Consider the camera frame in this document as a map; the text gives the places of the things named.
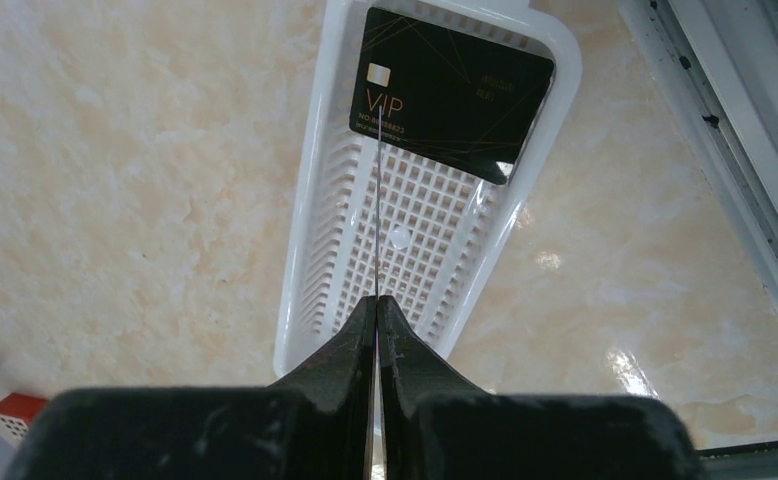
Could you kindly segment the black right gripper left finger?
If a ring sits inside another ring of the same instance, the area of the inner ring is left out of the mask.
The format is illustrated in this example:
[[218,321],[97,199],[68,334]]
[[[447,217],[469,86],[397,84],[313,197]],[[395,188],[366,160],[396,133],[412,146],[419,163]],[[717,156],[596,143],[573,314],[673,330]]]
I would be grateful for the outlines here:
[[265,386],[85,388],[51,400],[9,479],[367,479],[376,300]]

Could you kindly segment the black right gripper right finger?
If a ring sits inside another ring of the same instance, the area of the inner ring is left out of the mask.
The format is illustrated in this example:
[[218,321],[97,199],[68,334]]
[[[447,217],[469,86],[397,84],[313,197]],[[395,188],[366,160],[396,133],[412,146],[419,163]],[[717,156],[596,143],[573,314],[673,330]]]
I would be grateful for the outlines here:
[[682,421],[632,395],[491,394],[376,307],[390,479],[700,479]]

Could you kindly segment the black VIP credit card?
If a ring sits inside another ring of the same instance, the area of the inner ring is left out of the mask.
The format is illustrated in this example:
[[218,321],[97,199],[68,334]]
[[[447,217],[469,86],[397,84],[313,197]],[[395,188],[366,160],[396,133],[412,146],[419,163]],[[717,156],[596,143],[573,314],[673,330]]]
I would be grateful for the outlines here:
[[503,185],[554,72],[549,58],[374,6],[349,127]]

